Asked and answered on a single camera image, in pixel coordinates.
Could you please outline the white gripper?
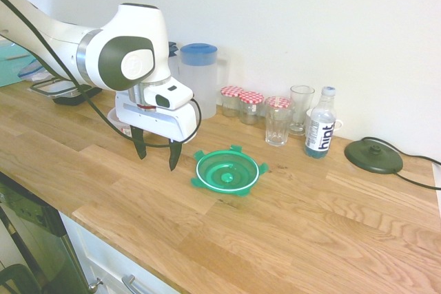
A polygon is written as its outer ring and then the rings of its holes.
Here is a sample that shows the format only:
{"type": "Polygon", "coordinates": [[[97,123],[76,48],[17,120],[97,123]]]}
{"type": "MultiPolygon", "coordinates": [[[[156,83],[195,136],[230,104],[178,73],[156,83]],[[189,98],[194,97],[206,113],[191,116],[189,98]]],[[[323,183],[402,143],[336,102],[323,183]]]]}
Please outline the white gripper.
{"type": "Polygon", "coordinates": [[[132,141],[141,160],[147,155],[143,130],[169,138],[169,167],[173,171],[181,156],[181,142],[192,139],[197,132],[195,109],[186,103],[175,110],[162,107],[144,110],[130,100],[127,92],[117,92],[115,104],[118,119],[131,125],[132,141]]]}

